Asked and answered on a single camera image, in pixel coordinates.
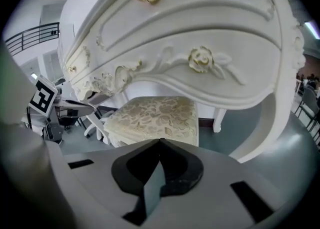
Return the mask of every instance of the upholstered stool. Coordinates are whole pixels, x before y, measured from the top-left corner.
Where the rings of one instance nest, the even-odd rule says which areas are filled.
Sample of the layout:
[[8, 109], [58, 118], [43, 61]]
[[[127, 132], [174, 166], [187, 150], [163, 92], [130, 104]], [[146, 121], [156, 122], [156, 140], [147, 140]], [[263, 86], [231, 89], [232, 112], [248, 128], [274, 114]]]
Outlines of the upholstered stool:
[[104, 129], [115, 147], [160, 138], [199, 146], [196, 104], [184, 96], [133, 98], [107, 118]]

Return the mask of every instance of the black cutout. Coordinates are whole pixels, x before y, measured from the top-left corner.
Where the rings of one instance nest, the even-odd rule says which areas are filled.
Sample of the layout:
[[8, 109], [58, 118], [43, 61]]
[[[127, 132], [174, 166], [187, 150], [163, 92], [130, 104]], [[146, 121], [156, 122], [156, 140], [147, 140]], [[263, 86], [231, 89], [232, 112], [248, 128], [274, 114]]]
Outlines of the black cutout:
[[147, 218], [144, 185], [159, 162], [165, 176], [161, 197], [186, 194], [199, 182], [204, 172], [203, 163], [197, 156], [164, 138], [155, 139], [117, 158], [111, 167], [114, 180], [122, 191], [139, 196], [134, 210], [123, 216], [135, 225], [141, 225]]
[[256, 223], [261, 222], [274, 213], [246, 182], [236, 182], [230, 186]]
[[93, 164], [94, 162], [90, 159], [84, 159], [84, 160], [79, 160], [75, 162], [70, 162], [68, 163], [70, 169], [76, 169], [76, 168], [81, 168], [90, 164]]

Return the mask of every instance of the ornate carved drawer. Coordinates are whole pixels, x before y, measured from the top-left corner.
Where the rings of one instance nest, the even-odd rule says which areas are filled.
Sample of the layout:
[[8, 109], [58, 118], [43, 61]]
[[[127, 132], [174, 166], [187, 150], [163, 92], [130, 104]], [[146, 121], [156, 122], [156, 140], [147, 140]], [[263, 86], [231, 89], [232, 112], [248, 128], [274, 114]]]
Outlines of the ornate carved drawer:
[[[68, 75], [80, 100], [91, 91], [114, 95], [131, 82], [154, 81], [218, 108], [265, 101], [267, 116], [281, 125], [259, 124], [252, 134], [259, 148], [283, 130], [304, 64], [288, 0], [99, 0], [94, 9], [64, 58], [67, 69], [76, 67]], [[234, 157], [261, 152], [251, 152], [254, 141]]]

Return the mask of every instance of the balcony railing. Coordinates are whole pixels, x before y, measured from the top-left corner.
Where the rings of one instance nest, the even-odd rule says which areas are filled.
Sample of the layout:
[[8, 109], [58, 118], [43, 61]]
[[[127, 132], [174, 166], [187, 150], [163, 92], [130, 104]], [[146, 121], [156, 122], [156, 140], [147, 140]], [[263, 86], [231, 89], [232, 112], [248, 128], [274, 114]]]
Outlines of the balcony railing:
[[59, 37], [59, 22], [47, 23], [22, 31], [5, 41], [12, 56], [34, 45]]

